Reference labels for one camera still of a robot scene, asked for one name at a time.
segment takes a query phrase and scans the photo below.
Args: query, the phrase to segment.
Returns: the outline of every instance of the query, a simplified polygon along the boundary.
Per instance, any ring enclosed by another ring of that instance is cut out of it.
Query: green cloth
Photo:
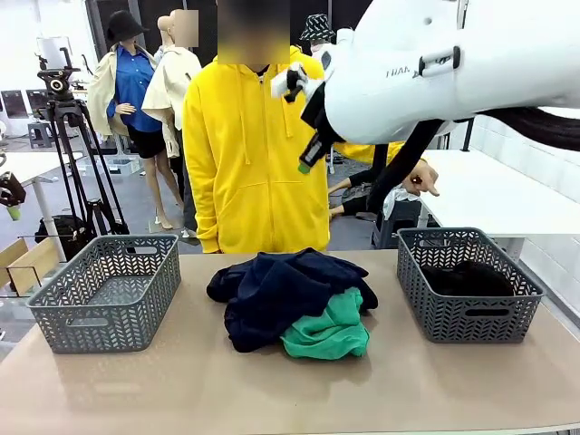
[[[340,360],[348,354],[363,356],[369,332],[361,322],[359,309],[363,297],[358,288],[333,296],[323,315],[305,315],[282,335],[288,354],[293,358]]]

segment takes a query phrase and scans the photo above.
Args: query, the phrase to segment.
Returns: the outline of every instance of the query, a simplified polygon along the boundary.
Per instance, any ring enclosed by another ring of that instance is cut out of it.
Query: gray plastic basket
[[[397,276],[417,322],[435,343],[521,343],[544,295],[495,243],[475,228],[399,231]],[[476,261],[501,272],[511,297],[455,297],[436,294],[422,266],[452,268]]]
[[[98,237],[28,307],[54,353],[142,351],[180,281],[177,236]]]

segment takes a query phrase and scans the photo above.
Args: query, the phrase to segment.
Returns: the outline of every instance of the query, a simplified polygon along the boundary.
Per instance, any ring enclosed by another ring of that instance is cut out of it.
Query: hoodie zipper
[[[264,81],[266,80],[267,71],[262,77],[258,77],[260,81],[260,92],[262,94],[262,116],[264,117],[264,143],[266,145],[266,159],[267,159],[267,171],[266,176],[268,180],[268,200],[270,201],[270,226],[272,228],[272,248],[275,250],[276,246],[276,232],[274,228],[274,204],[272,202],[272,180],[270,179],[270,148],[268,146],[268,129],[267,129],[267,117],[266,117],[266,96],[265,96],[265,86]]]

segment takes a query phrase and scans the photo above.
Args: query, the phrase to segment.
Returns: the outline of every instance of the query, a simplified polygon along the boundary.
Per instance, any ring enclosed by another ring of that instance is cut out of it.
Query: mannequin hand
[[[435,183],[439,178],[437,171],[429,166],[425,160],[419,160],[412,173],[403,182],[403,187],[412,195],[420,196],[421,192],[429,192],[438,197],[439,192],[435,189]]]
[[[135,109],[127,102],[124,102],[123,104],[117,104],[117,107],[115,107],[115,113],[119,113],[120,115],[132,115],[136,111],[137,109]]]

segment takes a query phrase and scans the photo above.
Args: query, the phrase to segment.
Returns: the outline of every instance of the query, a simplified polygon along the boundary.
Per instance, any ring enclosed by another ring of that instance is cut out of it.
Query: beige jacket
[[[183,128],[183,100],[189,83],[200,71],[201,64],[194,53],[172,45],[165,49],[145,94],[141,109],[163,122],[163,137],[170,158],[179,156],[175,129],[181,131]]]
[[[116,43],[111,51],[103,56],[94,73],[87,95],[87,108],[91,115],[92,125],[95,131],[104,137],[114,133],[121,136],[129,136],[127,127],[123,124],[121,116],[116,113],[111,119],[107,117],[107,108],[115,96],[115,83],[117,80],[117,47]],[[137,45],[137,49],[149,57],[153,70],[157,67],[153,56],[147,50]]]

